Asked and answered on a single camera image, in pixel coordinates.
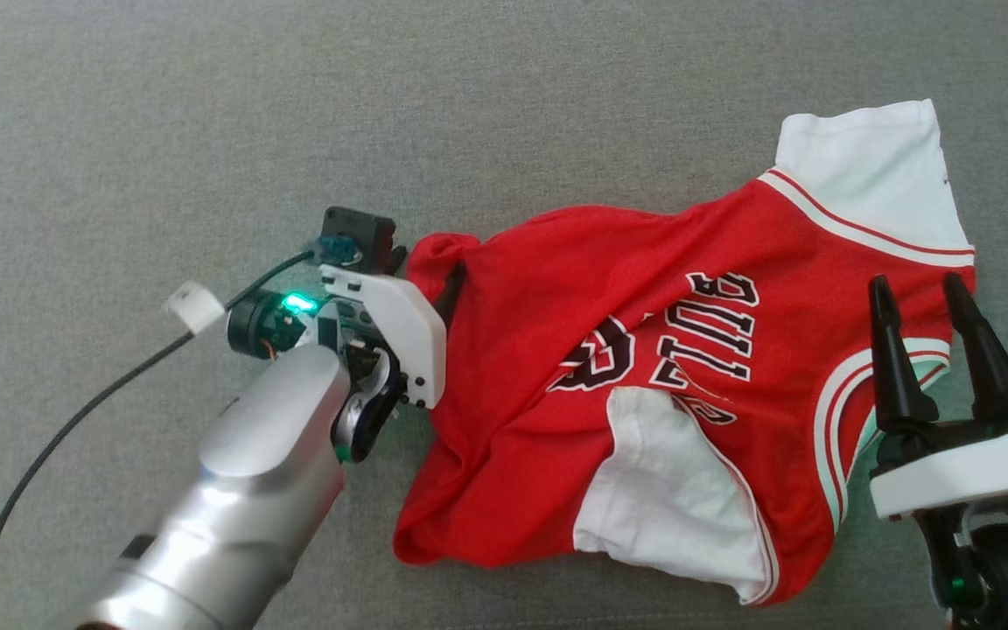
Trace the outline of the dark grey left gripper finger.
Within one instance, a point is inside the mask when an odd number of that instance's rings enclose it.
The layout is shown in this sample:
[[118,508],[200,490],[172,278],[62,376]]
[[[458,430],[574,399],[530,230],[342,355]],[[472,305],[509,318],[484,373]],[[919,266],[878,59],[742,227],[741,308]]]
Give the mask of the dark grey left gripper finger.
[[459,302],[465,278],[466,266],[463,262],[457,262],[445,276],[443,290],[436,298],[436,313],[440,316],[444,326],[452,326],[453,313]]

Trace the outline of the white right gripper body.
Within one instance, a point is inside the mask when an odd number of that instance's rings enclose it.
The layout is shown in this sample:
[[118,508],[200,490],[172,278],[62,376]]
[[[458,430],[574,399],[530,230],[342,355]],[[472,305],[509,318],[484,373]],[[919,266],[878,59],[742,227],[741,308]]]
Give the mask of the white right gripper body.
[[1008,434],[948,448],[881,472],[871,479],[871,498],[881,518],[1008,500]]

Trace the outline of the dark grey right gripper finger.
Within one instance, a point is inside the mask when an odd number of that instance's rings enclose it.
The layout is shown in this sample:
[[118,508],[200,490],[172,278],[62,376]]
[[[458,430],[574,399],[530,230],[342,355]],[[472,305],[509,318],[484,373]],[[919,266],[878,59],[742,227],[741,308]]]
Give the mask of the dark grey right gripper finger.
[[949,320],[962,339],[969,370],[976,422],[1000,423],[1008,418],[1008,352],[991,323],[980,312],[963,277],[949,272],[943,279]]
[[882,431],[927,431],[939,418],[939,410],[921,391],[901,338],[899,303],[884,275],[869,283],[869,308],[877,425]]

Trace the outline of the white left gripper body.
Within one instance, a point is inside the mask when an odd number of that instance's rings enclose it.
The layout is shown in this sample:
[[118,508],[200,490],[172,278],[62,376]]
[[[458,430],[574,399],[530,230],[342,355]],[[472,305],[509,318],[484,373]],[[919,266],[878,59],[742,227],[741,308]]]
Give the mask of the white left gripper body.
[[397,276],[319,266],[333,298],[363,306],[408,376],[409,401],[434,410],[445,390],[445,323],[414,283]]

